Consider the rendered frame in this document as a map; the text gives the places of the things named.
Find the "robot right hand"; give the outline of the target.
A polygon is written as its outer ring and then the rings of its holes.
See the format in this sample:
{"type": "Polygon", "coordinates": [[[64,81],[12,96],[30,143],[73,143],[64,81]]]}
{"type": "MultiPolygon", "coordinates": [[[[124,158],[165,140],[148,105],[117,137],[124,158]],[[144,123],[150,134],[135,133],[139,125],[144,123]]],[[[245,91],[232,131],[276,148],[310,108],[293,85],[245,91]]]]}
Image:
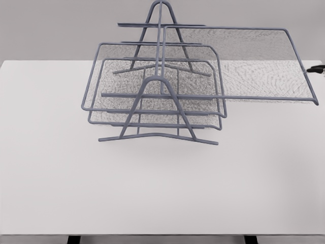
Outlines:
{"type": "Polygon", "coordinates": [[[307,73],[317,73],[317,74],[323,74],[325,76],[325,64],[311,66],[306,71],[307,73]]]}

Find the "large grey mesh tray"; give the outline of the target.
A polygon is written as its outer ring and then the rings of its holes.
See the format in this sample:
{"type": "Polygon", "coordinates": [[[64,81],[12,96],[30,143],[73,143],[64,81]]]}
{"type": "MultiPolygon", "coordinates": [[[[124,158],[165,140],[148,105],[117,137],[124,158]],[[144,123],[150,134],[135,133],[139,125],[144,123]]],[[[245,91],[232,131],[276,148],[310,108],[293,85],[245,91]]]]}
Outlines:
{"type": "Polygon", "coordinates": [[[319,104],[285,28],[168,25],[163,41],[184,44],[192,59],[216,61],[229,100],[319,104]]]}

